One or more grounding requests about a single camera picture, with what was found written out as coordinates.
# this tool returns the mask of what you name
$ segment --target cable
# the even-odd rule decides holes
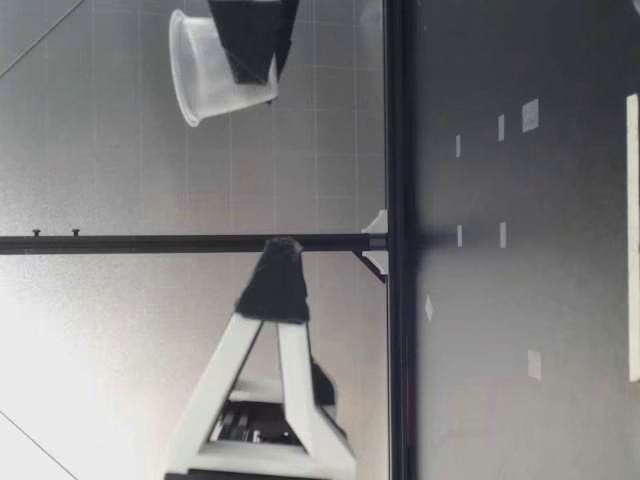
[[[53,455],[51,455],[49,452],[47,452],[42,445],[40,445],[38,442],[36,442],[36,440],[31,435],[29,435],[22,428],[20,428],[20,426],[16,422],[11,420],[11,418],[9,418],[2,410],[0,410],[0,416],[4,417],[11,425],[14,426],[14,428],[16,430],[18,430],[22,435],[24,435],[26,438],[28,438],[31,443],[33,443],[36,447],[38,447],[38,450],[40,450],[47,457],[49,457],[49,459],[51,461],[53,461],[58,467],[60,467],[67,475],[69,475],[71,478],[73,478],[73,480],[78,480],[78,477],[76,477],[73,473],[71,473],[69,471],[69,469],[67,467],[65,467],[62,463],[60,463]]]
[[[7,73],[13,70],[13,67],[15,67],[18,63],[20,63],[20,61],[24,57],[26,57],[29,54],[29,52],[31,52],[31,50],[36,48],[40,44],[40,42],[42,42],[47,37],[47,35],[53,32],[58,27],[58,25],[64,22],[67,19],[67,17],[71,15],[73,12],[75,12],[78,9],[78,7],[82,5],[84,2],[85,0],[79,0],[75,5],[73,5],[73,7],[67,10],[65,14],[62,15],[51,27],[49,27],[42,35],[40,35],[40,37],[38,37],[38,39],[35,42],[29,45],[20,55],[18,55],[15,60],[13,60],[4,70],[2,70],[2,72],[0,73],[0,80],[2,80],[2,78]]]

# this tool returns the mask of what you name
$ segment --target vertical black frame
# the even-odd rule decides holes
[[[391,480],[417,478],[415,2],[384,0],[385,123],[389,209],[389,440]]]

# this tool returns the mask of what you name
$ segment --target horizontal metal bar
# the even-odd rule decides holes
[[[386,248],[386,234],[132,235],[0,237],[0,255],[88,255],[261,252],[267,240],[292,237],[307,252]]]

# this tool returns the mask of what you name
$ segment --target white triangular stand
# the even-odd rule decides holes
[[[307,323],[277,324],[282,390],[264,382],[236,383],[263,323],[238,313],[231,317],[178,425],[166,471],[355,479],[356,462],[346,438],[315,404]],[[224,440],[209,443],[228,398],[281,399],[287,423],[303,447]]]

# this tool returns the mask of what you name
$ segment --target black fabric cover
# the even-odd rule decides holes
[[[299,0],[209,0],[222,46],[235,82],[269,81],[276,55],[278,74],[284,69]]]
[[[309,321],[307,285],[302,270],[302,246],[292,238],[267,242],[236,312],[268,322]]]
[[[311,378],[313,379],[313,397],[316,405],[335,406],[336,391],[333,382],[314,360],[311,360]]]
[[[227,472],[205,472],[202,470],[191,470],[187,475],[168,473],[165,480],[309,480],[298,477],[273,477],[268,475],[256,475],[253,473],[227,473]]]

